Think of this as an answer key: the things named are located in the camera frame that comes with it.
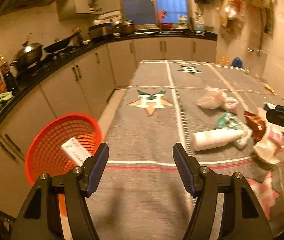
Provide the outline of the red white paper bag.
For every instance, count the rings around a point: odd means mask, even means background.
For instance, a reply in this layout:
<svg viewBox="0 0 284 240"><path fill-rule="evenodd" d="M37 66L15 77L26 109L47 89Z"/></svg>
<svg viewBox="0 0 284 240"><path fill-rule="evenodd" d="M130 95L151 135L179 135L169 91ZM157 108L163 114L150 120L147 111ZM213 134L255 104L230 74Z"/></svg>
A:
<svg viewBox="0 0 284 240"><path fill-rule="evenodd" d="M266 131L260 141L258 141L253 149L259 159L269 164L277 164L279 160L276 153L283 145L284 127L272 124L266 119L266 110L258 107L258 116L265 121Z"/></svg>

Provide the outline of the white cylindrical bottle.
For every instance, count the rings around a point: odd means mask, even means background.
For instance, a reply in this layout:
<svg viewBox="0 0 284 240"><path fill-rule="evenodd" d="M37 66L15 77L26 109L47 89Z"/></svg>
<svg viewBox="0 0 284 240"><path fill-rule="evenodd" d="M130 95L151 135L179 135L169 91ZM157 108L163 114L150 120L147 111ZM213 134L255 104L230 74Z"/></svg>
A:
<svg viewBox="0 0 284 240"><path fill-rule="evenodd" d="M241 129L214 129L197 132L192 135L192 146L195 151L222 147L244 135Z"/></svg>

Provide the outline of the black kitchen countertop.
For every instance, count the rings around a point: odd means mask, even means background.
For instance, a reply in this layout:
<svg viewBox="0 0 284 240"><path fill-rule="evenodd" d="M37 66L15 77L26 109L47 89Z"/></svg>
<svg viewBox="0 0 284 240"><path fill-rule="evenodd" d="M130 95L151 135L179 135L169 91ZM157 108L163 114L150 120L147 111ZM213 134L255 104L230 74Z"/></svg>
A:
<svg viewBox="0 0 284 240"><path fill-rule="evenodd" d="M32 89L34 89L41 81L48 78L51 74L58 71L60 68L65 66L66 64L74 61L78 57L86 54L104 44L109 44L112 42L120 42L125 40L135 40L140 38L160 38L160 37L179 37L179 38L196 38L199 40L210 40L216 41L218 39L218 35L212 32L205 32L204 35L197 35L189 29L175 29L174 31L164 31L164 32L142 32L135 33L124 37L116 37L110 38L106 40L101 40L100 42L91 42L90 44L79 47L74 50L71 54L65 55L64 57L59 57L56 60L46 62L41 61L39 66L39 72L34 77L30 77L28 79L26 85L24 87L20 87L20 91L18 94L13 96L11 100L9 100L4 106L0 108L0 124L3 122L4 118L9 114L9 112L15 107L15 105L25 97Z"/></svg>

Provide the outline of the white box in basket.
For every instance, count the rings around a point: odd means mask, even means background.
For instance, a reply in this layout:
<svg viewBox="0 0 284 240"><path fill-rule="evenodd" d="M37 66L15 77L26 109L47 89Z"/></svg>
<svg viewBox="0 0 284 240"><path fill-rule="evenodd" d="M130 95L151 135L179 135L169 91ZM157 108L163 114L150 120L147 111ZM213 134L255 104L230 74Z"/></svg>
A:
<svg viewBox="0 0 284 240"><path fill-rule="evenodd" d="M74 137L62 144L60 149L76 166L82 166L88 157L92 157L92 154Z"/></svg>

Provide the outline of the brown foil snack wrapper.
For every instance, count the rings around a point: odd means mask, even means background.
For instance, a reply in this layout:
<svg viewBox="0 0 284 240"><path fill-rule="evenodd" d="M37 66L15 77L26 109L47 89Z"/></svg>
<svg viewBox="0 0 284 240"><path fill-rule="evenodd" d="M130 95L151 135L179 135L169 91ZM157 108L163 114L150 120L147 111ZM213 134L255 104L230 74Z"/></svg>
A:
<svg viewBox="0 0 284 240"><path fill-rule="evenodd" d="M245 111L244 116L247 122L247 126L252 129L252 138L254 141L261 141L265 132L265 121L258 115Z"/></svg>

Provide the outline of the orange peel scraps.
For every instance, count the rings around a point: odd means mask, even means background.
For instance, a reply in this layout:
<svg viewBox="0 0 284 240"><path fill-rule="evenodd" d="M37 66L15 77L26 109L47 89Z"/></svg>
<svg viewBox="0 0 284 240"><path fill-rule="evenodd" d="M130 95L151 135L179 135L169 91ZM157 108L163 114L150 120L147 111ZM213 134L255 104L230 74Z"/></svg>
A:
<svg viewBox="0 0 284 240"><path fill-rule="evenodd" d="M264 88L265 88L267 91L269 91L272 95L277 95L276 92L275 92L275 90L274 90L270 85L265 84L265 85L264 85Z"/></svg>

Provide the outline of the orange plastic mesh basket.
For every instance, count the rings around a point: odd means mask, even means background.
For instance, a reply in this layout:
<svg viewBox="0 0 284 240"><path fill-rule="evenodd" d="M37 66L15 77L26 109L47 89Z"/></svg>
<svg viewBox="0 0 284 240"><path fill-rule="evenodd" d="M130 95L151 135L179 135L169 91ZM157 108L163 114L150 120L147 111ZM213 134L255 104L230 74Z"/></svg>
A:
<svg viewBox="0 0 284 240"><path fill-rule="evenodd" d="M91 155L102 143L101 129L89 115L71 113L52 121L34 138L26 154L25 175L30 185L42 173L64 175L76 166L60 148L71 138L76 138Z"/></svg>

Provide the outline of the green white snack packet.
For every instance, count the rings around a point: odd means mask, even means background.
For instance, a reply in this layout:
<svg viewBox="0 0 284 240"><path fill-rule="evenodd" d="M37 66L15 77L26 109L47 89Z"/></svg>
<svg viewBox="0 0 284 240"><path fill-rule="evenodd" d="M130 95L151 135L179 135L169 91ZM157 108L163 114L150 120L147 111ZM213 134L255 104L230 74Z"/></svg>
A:
<svg viewBox="0 0 284 240"><path fill-rule="evenodd" d="M243 150L248 144L251 135L252 129L244 124L238 117L236 117L233 113L226 111L217 121L216 128L227 128L227 129L235 129L243 131L243 135L236 139L233 142L233 145L238 150Z"/></svg>

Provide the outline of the grey patterned table cloth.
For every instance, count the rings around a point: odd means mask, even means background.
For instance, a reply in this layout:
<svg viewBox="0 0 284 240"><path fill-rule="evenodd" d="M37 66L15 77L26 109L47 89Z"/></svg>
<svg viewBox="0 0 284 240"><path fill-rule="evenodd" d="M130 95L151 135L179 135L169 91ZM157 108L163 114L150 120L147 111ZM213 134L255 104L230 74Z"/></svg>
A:
<svg viewBox="0 0 284 240"><path fill-rule="evenodd" d="M241 172L252 186L272 233L284 230L284 138L279 163L261 161L252 139L196 153L192 135L209 131L223 115L202 109L207 87L238 100L238 118L266 102L283 104L245 70L210 63L154 60L139 64L107 131L109 159L87 206L100 239L182 239L195 199L186 192L172 156L188 154L219 174Z"/></svg>

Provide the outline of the blue bag on floor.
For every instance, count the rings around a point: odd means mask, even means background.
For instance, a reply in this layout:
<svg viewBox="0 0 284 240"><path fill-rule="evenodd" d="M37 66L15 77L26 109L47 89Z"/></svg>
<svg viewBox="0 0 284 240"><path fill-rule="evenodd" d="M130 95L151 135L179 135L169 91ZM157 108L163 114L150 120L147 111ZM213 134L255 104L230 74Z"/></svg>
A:
<svg viewBox="0 0 284 240"><path fill-rule="evenodd" d="M237 68L243 68L243 61L239 57L236 57L231 62L231 66Z"/></svg>

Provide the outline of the crumpled white plastic bag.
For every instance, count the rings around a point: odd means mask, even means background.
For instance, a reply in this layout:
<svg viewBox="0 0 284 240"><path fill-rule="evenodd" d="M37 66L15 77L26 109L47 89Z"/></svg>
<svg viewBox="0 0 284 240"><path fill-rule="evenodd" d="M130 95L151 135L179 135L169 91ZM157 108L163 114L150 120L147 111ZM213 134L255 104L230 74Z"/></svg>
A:
<svg viewBox="0 0 284 240"><path fill-rule="evenodd" d="M223 109L233 114L237 114L238 100L227 96L227 94L219 88L206 87L206 94L198 99L197 105L203 109Z"/></svg>

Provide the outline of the dark sauce bottle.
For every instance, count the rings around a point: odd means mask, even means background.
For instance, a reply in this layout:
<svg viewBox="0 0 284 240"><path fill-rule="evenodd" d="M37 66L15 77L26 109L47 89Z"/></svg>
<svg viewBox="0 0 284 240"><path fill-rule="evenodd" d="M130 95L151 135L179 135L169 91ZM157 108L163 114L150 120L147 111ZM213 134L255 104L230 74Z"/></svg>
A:
<svg viewBox="0 0 284 240"><path fill-rule="evenodd" d="M18 85L14 76L11 73L8 63L5 61L5 58L2 55L0 55L0 64L0 70L2 72L7 90L9 92L12 92L13 96L16 96L19 93Z"/></svg>

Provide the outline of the black frying pan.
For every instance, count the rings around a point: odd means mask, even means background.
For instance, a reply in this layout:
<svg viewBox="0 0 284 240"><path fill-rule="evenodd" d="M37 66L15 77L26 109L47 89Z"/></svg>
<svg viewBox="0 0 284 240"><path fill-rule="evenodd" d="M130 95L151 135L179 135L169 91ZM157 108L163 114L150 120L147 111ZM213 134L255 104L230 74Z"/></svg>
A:
<svg viewBox="0 0 284 240"><path fill-rule="evenodd" d="M57 41L57 42L55 42L54 44L51 44L51 45L45 47L45 48L44 48L44 51L45 51L46 53L48 53L48 54L52 54L52 53L55 53L55 52L57 52L57 51L60 51L60 50L62 50L62 49L64 49L64 48L66 48L66 47L69 45L71 39L72 39L73 37L75 37L77 34L79 34L80 32L81 32L81 31L80 31L79 28L75 29L75 31L73 32L72 35L70 35L69 37L64 38L64 39L62 39L62 40L60 40L60 41Z"/></svg>

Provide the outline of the covered steel wok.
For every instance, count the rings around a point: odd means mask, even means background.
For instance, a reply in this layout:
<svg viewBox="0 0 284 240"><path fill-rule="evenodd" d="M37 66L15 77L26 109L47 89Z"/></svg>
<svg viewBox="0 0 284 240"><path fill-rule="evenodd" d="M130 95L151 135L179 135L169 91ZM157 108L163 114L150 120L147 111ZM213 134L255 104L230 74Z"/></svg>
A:
<svg viewBox="0 0 284 240"><path fill-rule="evenodd" d="M43 55L42 48L43 45L38 42L29 43L26 41L22 44L22 49L15 54L10 66L14 67L17 72L21 72L38 63Z"/></svg>

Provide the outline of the steel pot on counter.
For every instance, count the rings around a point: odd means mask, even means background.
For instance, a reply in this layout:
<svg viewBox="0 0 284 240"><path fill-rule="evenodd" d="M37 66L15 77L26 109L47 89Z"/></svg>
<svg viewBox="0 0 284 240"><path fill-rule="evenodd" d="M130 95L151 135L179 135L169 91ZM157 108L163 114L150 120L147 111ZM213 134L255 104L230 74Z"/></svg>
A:
<svg viewBox="0 0 284 240"><path fill-rule="evenodd" d="M118 24L119 33L121 36L127 36L135 33L134 21L122 21Z"/></svg>

